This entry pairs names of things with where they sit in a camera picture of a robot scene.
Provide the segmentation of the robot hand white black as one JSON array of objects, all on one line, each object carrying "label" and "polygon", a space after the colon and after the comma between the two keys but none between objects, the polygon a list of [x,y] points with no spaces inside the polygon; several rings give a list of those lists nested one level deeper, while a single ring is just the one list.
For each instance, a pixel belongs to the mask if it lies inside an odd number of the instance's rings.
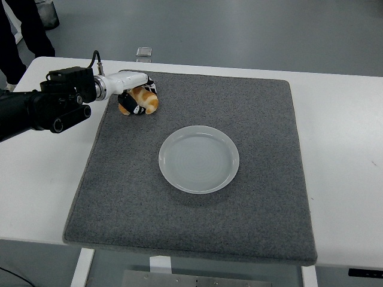
[{"label": "robot hand white black", "polygon": [[154,81],[142,72],[119,71],[95,77],[97,100],[116,95],[118,109],[124,115],[152,114],[159,105]]}]

